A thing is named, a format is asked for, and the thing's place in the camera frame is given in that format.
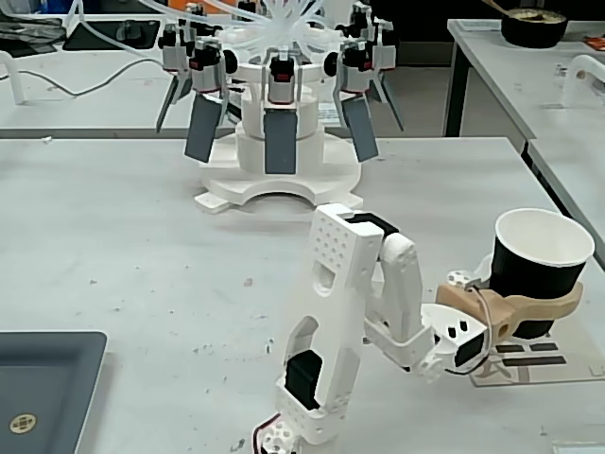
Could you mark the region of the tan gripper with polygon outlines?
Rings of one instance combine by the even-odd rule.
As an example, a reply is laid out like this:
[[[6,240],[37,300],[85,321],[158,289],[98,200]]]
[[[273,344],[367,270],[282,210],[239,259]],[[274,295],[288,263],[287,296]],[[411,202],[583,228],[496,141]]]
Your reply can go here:
[[[582,283],[576,282],[564,296],[534,299],[522,295],[502,298],[487,288],[492,275],[493,254],[487,254],[473,271],[456,270],[447,274],[437,287],[436,302],[460,310],[492,330],[494,341],[503,341],[523,322],[557,321],[572,314],[582,297]]]

